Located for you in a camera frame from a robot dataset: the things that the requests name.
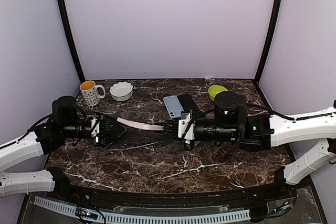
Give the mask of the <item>light blue phone case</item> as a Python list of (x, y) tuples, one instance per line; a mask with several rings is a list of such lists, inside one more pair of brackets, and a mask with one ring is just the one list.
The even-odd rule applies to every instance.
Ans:
[(167, 96), (163, 98), (164, 105), (171, 119), (177, 119), (181, 117), (183, 107), (180, 104), (177, 96)]

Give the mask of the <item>black phone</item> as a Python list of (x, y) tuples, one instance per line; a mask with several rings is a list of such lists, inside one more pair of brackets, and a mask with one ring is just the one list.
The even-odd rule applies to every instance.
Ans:
[(190, 94), (188, 93), (181, 94), (181, 95), (178, 95), (177, 98), (184, 111), (187, 111), (187, 110), (193, 110), (195, 112), (200, 111), (200, 109), (198, 108), (197, 104), (195, 103), (194, 99), (192, 98)]

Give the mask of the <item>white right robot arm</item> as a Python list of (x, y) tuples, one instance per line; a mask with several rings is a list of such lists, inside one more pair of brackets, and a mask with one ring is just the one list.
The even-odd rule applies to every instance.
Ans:
[(335, 160), (335, 106), (324, 110), (286, 116), (270, 108), (267, 114), (247, 114), (253, 104), (244, 95), (222, 91), (215, 95), (214, 108), (205, 112), (182, 112), (178, 121), (169, 120), (163, 132), (182, 140), (186, 150), (192, 150), (196, 141), (238, 142), (239, 148), (251, 152), (268, 150), (292, 142), (318, 139), (318, 143), (298, 160), (280, 168), (275, 183), (268, 188), (273, 200), (288, 191), (303, 178), (326, 163)]

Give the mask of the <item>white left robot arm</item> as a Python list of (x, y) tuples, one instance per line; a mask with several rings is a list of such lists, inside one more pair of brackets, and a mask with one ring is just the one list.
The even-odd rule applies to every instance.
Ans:
[(97, 147), (107, 147), (124, 137), (126, 128), (117, 119), (97, 113), (87, 116), (75, 97), (63, 96), (52, 102), (52, 113), (38, 120), (27, 132), (1, 145), (1, 197), (33, 192), (54, 192), (63, 201), (74, 197), (70, 181), (59, 167), (30, 173), (6, 170), (31, 158), (48, 155), (66, 143), (93, 139)]

